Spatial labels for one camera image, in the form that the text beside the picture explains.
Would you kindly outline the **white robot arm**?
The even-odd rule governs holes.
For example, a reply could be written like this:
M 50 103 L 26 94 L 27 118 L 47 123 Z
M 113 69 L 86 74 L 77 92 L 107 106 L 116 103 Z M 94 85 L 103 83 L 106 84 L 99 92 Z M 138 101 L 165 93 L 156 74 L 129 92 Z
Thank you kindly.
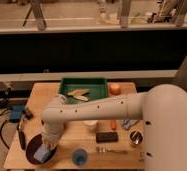
M 145 171 L 187 171 L 187 92 L 172 84 L 81 104 L 57 94 L 41 114 L 43 141 L 55 145 L 68 121 L 125 118 L 144 121 Z

